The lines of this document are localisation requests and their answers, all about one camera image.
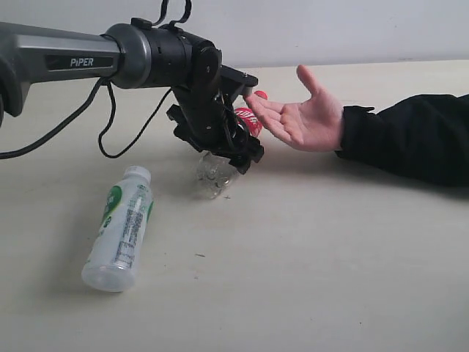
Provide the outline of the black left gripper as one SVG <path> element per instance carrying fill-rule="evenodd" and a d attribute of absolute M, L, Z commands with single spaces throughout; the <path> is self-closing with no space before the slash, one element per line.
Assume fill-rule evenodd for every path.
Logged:
<path fill-rule="evenodd" d="M 201 153 L 229 154 L 229 165 L 244 175 L 259 163 L 264 147 L 258 138 L 245 137 L 230 103 L 221 92 L 221 51 L 204 47 L 193 54 L 184 84 L 172 87 L 179 105 L 166 112 L 176 123 L 173 134 Z"/>

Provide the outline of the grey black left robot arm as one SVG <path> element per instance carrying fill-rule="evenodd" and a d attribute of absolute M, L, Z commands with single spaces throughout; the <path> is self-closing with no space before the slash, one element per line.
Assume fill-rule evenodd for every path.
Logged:
<path fill-rule="evenodd" d="M 1 25 L 2 114 L 20 115 L 32 84 L 85 78 L 108 88 L 168 88 L 177 101 L 167 112 L 174 135 L 199 152 L 227 158 L 240 173 L 263 156 L 233 108 L 258 80 L 224 65 L 211 41 L 141 18 L 102 35 Z"/>

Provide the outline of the black sleeved forearm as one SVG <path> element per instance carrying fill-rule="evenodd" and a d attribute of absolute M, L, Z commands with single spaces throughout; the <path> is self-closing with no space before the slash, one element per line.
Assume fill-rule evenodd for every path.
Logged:
<path fill-rule="evenodd" d="M 375 112 L 345 106 L 338 157 L 439 186 L 468 186 L 468 96 L 414 95 Z"/>

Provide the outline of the person's open bare hand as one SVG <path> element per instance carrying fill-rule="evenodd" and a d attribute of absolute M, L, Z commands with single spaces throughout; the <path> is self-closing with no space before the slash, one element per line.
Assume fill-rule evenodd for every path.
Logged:
<path fill-rule="evenodd" d="M 344 106 L 305 66 L 297 77 L 311 97 L 298 103 L 278 103 L 257 94 L 245 96 L 248 107 L 264 128 L 295 150 L 328 153 L 341 149 Z"/>

